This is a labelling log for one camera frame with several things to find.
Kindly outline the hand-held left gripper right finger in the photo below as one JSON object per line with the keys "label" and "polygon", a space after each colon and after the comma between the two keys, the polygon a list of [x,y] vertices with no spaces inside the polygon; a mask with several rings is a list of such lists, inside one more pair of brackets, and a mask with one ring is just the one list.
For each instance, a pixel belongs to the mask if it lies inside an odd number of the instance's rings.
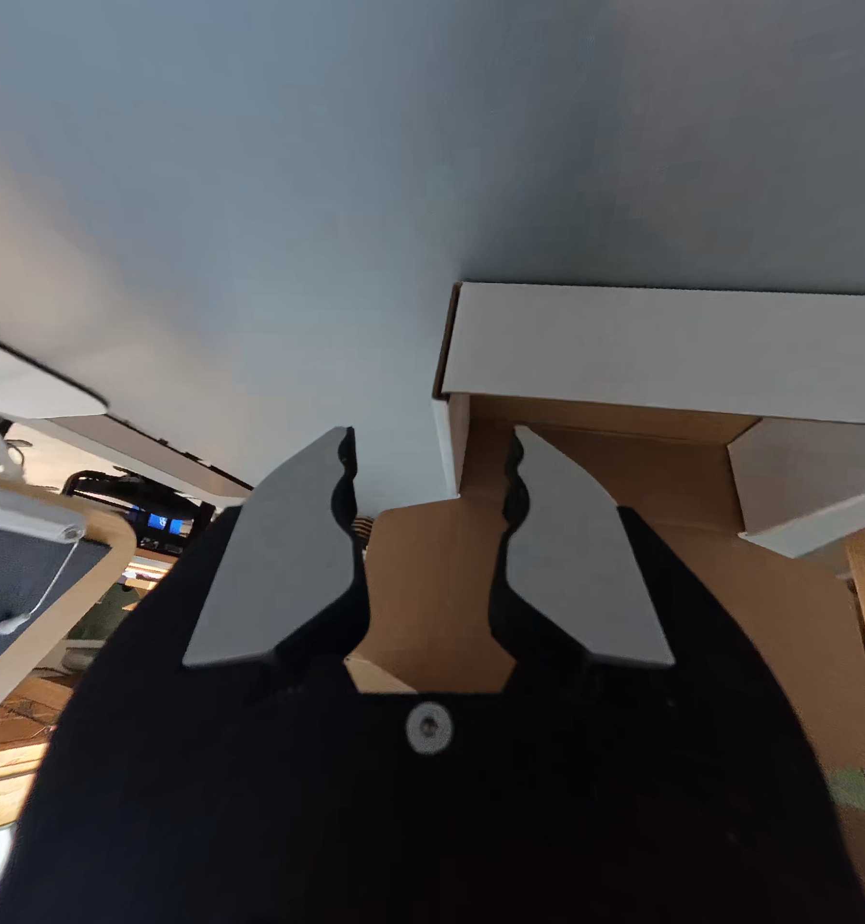
{"label": "hand-held left gripper right finger", "polygon": [[600,481],[523,425],[513,429],[505,474],[494,640],[519,666],[555,676],[595,664],[673,667],[622,512]]}

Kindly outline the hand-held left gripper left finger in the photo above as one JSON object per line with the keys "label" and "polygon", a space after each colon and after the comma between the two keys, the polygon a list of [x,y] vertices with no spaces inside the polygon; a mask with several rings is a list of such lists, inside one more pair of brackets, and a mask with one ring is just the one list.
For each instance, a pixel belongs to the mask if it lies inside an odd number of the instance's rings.
{"label": "hand-held left gripper left finger", "polygon": [[315,634],[345,657],[369,626],[357,518],[357,442],[334,427],[241,504],[183,656],[186,668],[299,664]]}

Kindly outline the white cardboard mailer box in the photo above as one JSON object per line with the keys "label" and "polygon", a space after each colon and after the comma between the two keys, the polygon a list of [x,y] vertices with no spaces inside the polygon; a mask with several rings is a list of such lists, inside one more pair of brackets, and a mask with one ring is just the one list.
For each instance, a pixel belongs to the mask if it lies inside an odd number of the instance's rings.
{"label": "white cardboard mailer box", "polygon": [[865,296],[461,283],[434,396],[461,499],[382,514],[365,691],[491,691],[504,451],[524,423],[739,622],[829,774],[865,767]]}

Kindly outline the grey top desk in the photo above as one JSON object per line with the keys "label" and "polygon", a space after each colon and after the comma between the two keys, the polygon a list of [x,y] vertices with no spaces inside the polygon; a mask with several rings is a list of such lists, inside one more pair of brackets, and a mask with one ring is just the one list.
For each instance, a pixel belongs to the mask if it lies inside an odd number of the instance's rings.
{"label": "grey top desk", "polygon": [[253,488],[110,415],[32,420],[28,426],[216,507],[243,502]]}

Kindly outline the white flat base plate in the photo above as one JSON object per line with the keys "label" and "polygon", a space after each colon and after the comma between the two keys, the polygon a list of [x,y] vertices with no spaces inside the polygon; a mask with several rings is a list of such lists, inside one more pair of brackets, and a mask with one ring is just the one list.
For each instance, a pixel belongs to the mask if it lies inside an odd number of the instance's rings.
{"label": "white flat base plate", "polygon": [[52,420],[100,417],[106,413],[103,399],[0,346],[0,417]]}

